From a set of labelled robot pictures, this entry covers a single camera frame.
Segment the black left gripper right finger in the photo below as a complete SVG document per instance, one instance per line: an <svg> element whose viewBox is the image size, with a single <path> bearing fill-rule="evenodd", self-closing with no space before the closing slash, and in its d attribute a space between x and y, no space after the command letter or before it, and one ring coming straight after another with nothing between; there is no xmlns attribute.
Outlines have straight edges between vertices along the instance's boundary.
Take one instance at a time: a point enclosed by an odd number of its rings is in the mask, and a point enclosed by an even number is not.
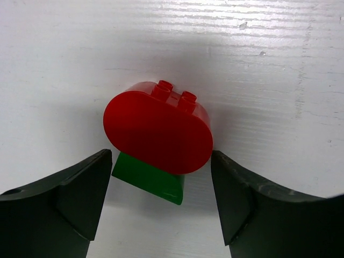
<svg viewBox="0 0 344 258"><path fill-rule="evenodd" d="M211 175L231 257L343 257L343 195L286 188L218 150Z"/></svg>

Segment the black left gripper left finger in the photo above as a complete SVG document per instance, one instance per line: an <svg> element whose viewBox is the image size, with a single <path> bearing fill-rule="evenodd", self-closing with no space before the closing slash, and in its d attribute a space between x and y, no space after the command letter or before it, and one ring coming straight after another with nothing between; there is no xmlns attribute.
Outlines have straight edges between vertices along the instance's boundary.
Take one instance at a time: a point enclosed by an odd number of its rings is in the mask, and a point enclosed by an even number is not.
<svg viewBox="0 0 344 258"><path fill-rule="evenodd" d="M86 257L112 168L103 149L1 194L1 257Z"/></svg>

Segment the red oval lego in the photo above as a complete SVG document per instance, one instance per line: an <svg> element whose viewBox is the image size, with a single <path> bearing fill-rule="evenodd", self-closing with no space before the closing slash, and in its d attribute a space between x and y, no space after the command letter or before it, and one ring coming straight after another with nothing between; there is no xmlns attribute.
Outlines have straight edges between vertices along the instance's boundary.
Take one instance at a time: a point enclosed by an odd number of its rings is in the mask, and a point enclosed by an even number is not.
<svg viewBox="0 0 344 258"><path fill-rule="evenodd" d="M210 118L197 96L164 80L139 82L112 98L103 126L116 149L175 175L198 170L213 150Z"/></svg>

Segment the green curved lego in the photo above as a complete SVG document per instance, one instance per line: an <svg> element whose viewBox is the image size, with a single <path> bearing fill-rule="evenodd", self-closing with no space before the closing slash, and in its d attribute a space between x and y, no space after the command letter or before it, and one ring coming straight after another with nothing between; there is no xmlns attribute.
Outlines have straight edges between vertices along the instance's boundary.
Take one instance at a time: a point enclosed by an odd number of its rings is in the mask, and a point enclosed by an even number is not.
<svg viewBox="0 0 344 258"><path fill-rule="evenodd" d="M184 196L184 175L157 169L123 152L119 153L112 176L176 205Z"/></svg>

